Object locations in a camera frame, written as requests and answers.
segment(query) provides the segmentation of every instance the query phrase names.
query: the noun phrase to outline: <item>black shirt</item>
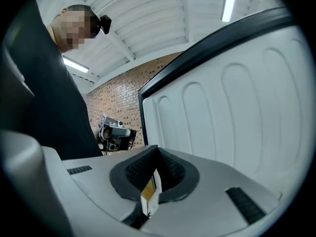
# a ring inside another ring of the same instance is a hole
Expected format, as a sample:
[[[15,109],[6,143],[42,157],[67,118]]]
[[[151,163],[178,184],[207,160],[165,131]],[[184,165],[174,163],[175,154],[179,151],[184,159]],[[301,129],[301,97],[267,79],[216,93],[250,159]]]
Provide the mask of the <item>black shirt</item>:
[[[86,104],[43,24],[36,0],[12,22],[5,44],[33,92],[21,132],[52,147],[62,160],[101,156]]]

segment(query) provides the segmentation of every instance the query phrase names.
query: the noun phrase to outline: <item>ceiling light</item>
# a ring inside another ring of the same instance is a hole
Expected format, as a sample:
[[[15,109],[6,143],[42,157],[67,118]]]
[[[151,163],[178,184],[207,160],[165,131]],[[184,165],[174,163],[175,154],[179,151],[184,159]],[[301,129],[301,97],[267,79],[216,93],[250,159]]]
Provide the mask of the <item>ceiling light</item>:
[[[78,69],[81,72],[87,73],[88,72],[88,68],[84,67],[83,65],[80,65],[78,63],[76,63],[75,61],[70,60],[69,58],[63,57],[64,59],[64,63],[74,69]]]
[[[232,16],[235,0],[224,0],[224,8],[222,14],[222,21],[229,22]]]

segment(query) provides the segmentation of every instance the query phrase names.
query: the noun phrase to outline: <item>brick wall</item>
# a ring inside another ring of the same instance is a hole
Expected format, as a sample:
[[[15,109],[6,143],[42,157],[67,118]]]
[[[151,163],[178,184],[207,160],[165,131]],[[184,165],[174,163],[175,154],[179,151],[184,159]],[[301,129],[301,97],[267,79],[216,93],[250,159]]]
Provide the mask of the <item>brick wall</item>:
[[[121,120],[124,127],[136,130],[134,147],[143,146],[137,91],[179,54],[170,54],[135,67],[84,96],[92,130],[98,129],[98,122],[105,113]]]

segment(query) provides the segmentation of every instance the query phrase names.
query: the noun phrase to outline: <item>person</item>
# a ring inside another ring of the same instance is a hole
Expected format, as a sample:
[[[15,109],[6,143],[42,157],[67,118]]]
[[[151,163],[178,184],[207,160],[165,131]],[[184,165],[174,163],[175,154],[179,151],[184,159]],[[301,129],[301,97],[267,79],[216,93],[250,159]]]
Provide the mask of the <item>person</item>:
[[[45,26],[36,0],[29,0],[9,27],[4,44],[34,98],[20,132],[54,148],[61,160],[102,156],[86,104],[62,55],[100,31],[100,20],[86,5],[64,8]]]

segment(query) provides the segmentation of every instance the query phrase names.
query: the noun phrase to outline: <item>ceiling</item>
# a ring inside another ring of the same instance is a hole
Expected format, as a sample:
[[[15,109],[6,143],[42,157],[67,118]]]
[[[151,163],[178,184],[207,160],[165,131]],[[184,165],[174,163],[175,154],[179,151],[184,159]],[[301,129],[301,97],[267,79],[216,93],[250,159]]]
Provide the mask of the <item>ceiling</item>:
[[[87,4],[112,19],[110,32],[86,39],[65,56],[89,68],[83,73],[68,67],[81,93],[145,62],[184,51],[227,25],[220,17],[224,0],[37,0],[45,25],[63,8]],[[264,9],[278,0],[236,0],[231,22]]]

